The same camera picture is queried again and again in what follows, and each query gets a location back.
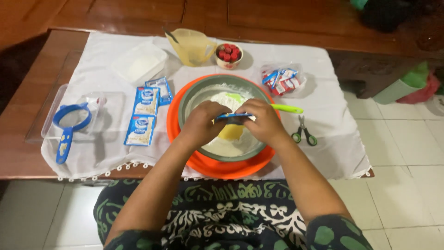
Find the measuring jug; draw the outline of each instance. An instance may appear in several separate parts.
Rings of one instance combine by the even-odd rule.
[[[197,67],[207,61],[215,52],[217,43],[208,40],[204,33],[187,28],[178,28],[171,32],[176,38],[176,43],[171,36],[165,34],[173,46],[182,63],[186,66]]]

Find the metal mixing bowl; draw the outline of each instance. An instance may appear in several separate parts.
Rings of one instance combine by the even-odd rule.
[[[218,87],[218,90],[205,90],[212,85],[222,85],[224,83],[226,83],[226,87]],[[183,124],[185,123],[186,119],[188,118],[190,112],[193,110],[194,107],[196,107],[201,102],[208,100],[209,97],[222,91],[229,93],[238,93],[241,96],[251,96],[263,99],[268,103],[271,103],[270,99],[263,92],[263,90],[253,82],[233,75],[212,75],[196,82],[183,95],[183,98],[180,101],[178,112],[180,128],[183,127]],[[234,162],[250,159],[251,157],[261,152],[265,148],[265,146],[266,145],[264,143],[258,141],[257,144],[250,148],[247,153],[235,157],[216,155],[214,153],[208,152],[203,148],[199,148],[198,152],[217,161]]]

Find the dark cloth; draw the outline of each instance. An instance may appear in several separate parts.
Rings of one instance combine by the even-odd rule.
[[[105,242],[120,209],[140,183],[116,180],[94,207]],[[162,232],[129,230],[107,250],[371,250],[354,222],[324,215],[306,228],[285,180],[181,181]]]

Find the red bottle cap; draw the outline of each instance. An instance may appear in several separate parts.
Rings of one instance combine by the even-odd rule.
[[[225,51],[223,51],[223,50],[219,51],[219,58],[221,60],[223,60],[224,56],[225,56]]]
[[[231,56],[230,56],[230,54],[225,54],[225,56],[224,56],[223,60],[224,60],[224,61],[226,61],[226,62],[229,62],[229,61],[230,61],[230,59],[231,59]]]
[[[232,61],[236,61],[237,59],[238,59],[238,55],[237,55],[236,53],[233,52],[233,53],[231,54],[231,60],[232,60]]]

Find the white tile floor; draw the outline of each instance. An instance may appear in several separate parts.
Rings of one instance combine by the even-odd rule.
[[[332,180],[375,250],[444,249],[444,119],[423,104],[345,93],[375,178]],[[12,181],[0,250],[102,249],[92,208],[101,187]]]

